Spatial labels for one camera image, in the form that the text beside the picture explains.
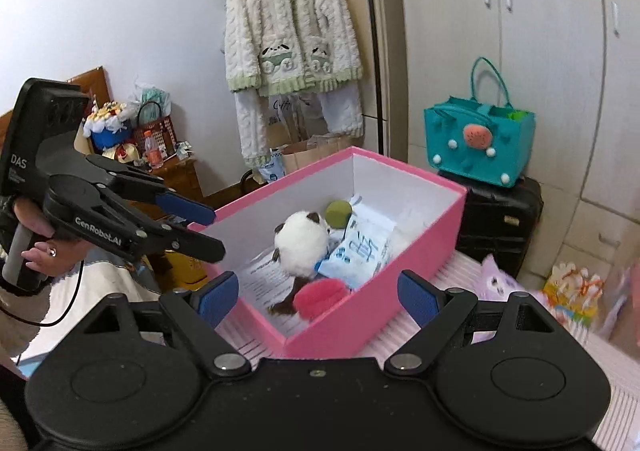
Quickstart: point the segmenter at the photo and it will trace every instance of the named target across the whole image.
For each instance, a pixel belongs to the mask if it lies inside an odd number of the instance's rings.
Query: olive green round object
[[[324,211],[324,219],[334,229],[344,229],[351,216],[351,204],[347,200],[334,200]]]

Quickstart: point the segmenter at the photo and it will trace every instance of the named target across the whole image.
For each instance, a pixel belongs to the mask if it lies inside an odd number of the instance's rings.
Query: metal screw
[[[213,360],[213,364],[220,370],[238,370],[242,368],[246,359],[240,354],[222,354]]]
[[[422,359],[415,354],[396,354],[389,362],[397,370],[415,370],[422,364]]]

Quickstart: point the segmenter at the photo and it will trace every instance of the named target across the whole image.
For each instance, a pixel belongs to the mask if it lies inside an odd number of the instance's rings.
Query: blue basket
[[[95,147],[104,151],[107,148],[111,148],[116,144],[122,144],[124,141],[131,137],[131,124],[129,121],[124,123],[124,128],[117,132],[110,132],[105,128],[99,134],[91,133],[91,139],[94,141]]]
[[[476,100],[474,72],[484,60],[497,75],[506,104]],[[502,187],[513,187],[529,161],[536,115],[511,106],[509,92],[491,62],[471,69],[471,99],[450,97],[424,111],[427,161],[434,168]]]

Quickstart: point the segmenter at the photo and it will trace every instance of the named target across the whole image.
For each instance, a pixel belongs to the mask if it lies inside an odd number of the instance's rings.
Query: white fluffy cardigan
[[[362,77],[345,0],[226,0],[226,80],[260,95],[328,92]]]

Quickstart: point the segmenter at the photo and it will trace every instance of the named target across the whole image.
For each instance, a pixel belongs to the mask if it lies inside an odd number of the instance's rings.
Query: drawer handle
[[[610,238],[606,238],[606,237],[602,236],[602,233],[598,233],[598,241],[600,243],[604,243],[605,245],[609,245],[610,247],[613,247],[614,249],[617,249],[618,247],[620,247],[620,242],[619,241],[615,241],[615,240],[611,240]]]

